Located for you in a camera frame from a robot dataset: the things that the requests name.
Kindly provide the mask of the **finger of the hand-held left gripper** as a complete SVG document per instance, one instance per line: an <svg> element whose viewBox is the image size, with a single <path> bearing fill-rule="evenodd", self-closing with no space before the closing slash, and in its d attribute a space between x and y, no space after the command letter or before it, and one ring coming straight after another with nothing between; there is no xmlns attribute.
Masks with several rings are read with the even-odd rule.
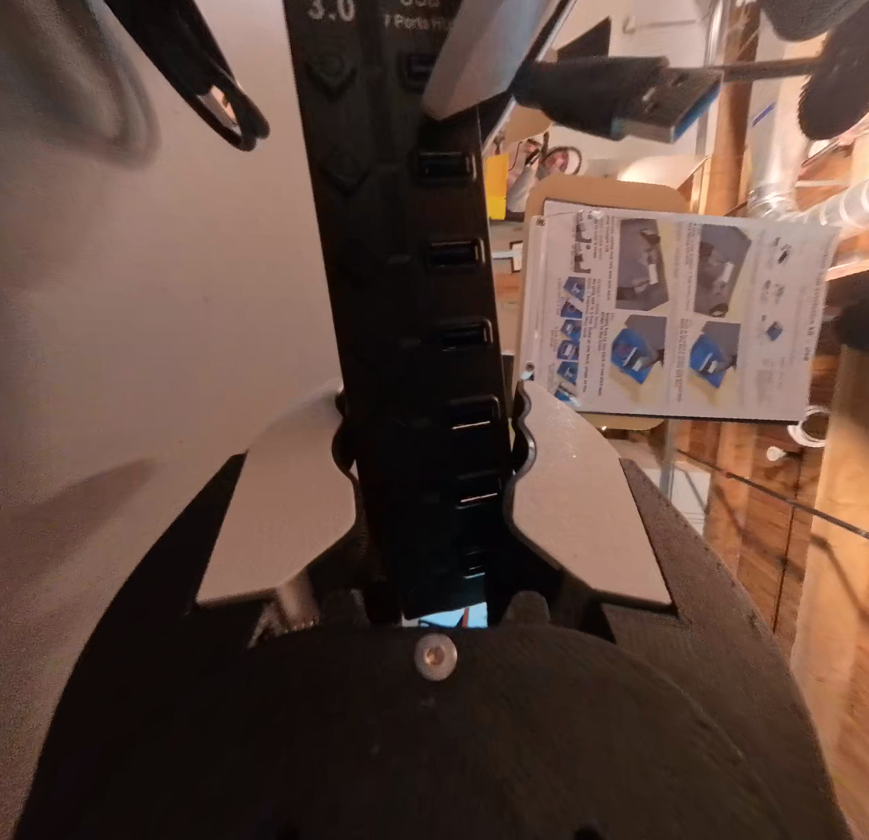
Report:
<svg viewBox="0 0 869 840"><path fill-rule="evenodd" d="M422 96L444 121L505 93L551 47L577 0L462 0Z"/></svg>

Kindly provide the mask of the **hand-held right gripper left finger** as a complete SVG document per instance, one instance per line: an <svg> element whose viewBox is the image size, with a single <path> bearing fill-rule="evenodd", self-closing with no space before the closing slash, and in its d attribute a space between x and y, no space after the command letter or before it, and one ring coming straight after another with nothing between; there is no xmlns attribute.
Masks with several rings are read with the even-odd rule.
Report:
<svg viewBox="0 0 869 840"><path fill-rule="evenodd" d="M213 609L262 600L286 626L320 619L309 568L356 523L351 478L333 443L342 423L334 378L248 448L196 596Z"/></svg>

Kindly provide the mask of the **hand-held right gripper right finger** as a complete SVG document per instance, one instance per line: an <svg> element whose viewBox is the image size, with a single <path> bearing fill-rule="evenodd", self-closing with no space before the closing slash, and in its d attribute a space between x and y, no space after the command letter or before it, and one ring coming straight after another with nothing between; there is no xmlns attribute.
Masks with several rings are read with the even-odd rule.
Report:
<svg viewBox="0 0 869 840"><path fill-rule="evenodd" d="M599 430L534 381L516 386L506 521L540 557L612 604L670 610L668 589L621 459Z"/></svg>

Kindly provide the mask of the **thick black cable blue plug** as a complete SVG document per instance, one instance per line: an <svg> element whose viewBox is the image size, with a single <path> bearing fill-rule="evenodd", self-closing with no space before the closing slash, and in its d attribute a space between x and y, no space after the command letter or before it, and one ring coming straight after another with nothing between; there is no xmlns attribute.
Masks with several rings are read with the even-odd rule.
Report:
<svg viewBox="0 0 869 840"><path fill-rule="evenodd" d="M673 144L716 101L722 73L675 67L663 56L584 56L530 62L511 94L556 125L620 141Z"/></svg>

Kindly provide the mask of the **long black usb hub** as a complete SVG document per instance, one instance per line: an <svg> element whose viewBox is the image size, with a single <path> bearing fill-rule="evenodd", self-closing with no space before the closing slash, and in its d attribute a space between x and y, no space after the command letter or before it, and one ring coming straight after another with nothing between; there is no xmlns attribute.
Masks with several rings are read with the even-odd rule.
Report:
<svg viewBox="0 0 869 840"><path fill-rule="evenodd" d="M477 108L422 97L462 0L282 0L375 548L404 617L485 600L510 471Z"/></svg>

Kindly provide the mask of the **yellow plastic bin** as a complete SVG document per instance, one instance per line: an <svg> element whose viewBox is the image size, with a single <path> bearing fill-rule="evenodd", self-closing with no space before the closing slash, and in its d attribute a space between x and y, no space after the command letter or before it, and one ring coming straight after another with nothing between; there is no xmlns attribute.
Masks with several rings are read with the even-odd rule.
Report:
<svg viewBox="0 0 869 840"><path fill-rule="evenodd" d="M484 188L487 216L490 221L505 220L508 174L508 153L495 153L484 159Z"/></svg>

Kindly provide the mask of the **instruction sheet on board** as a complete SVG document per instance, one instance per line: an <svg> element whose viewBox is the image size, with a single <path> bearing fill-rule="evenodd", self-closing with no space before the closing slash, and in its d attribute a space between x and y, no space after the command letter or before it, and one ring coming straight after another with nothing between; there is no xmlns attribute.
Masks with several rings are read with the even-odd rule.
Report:
<svg viewBox="0 0 869 840"><path fill-rule="evenodd" d="M570 405L561 404L555 411L554 400L542 399L541 389L530 381L520 381L520 371L530 362L535 348L537 329L537 297L534 285L545 278L542 271L540 239L535 231L542 221L547 200L577 205L597 205L605 209L627 209L629 218L652 218L664 213L681 214L688 210L678 192L666 186L621 182L603 178L555 175L533 189L527 204L524 233L523 281L520 297L520 318L516 334L516 367L513 385L516 392L515 427L521 427L527 437L535 427L545 428L552 435L566 423ZM661 366L665 357L668 321L651 312L633 312L625 318L623 329L612 337L606 347L606 368L614 369L620 381L630 381L629 390L647 390L645 383L652 369Z"/></svg>

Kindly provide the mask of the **printed instruction sheet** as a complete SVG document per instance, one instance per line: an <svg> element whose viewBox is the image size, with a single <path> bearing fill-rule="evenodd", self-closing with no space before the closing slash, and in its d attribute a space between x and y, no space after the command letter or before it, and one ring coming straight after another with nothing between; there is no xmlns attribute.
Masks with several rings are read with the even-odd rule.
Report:
<svg viewBox="0 0 869 840"><path fill-rule="evenodd" d="M797 424L838 242L818 222L547 200L516 370L587 415Z"/></svg>

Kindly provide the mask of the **black disc floor lamp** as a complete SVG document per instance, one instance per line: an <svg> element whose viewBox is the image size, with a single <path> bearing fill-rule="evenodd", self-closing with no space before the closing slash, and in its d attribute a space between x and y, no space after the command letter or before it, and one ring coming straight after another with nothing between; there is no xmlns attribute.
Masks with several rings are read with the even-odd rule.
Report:
<svg viewBox="0 0 869 840"><path fill-rule="evenodd" d="M798 125L811 141L832 139L856 126L868 111L867 35L841 25L813 56L716 66L723 83L754 83L803 76Z"/></svg>

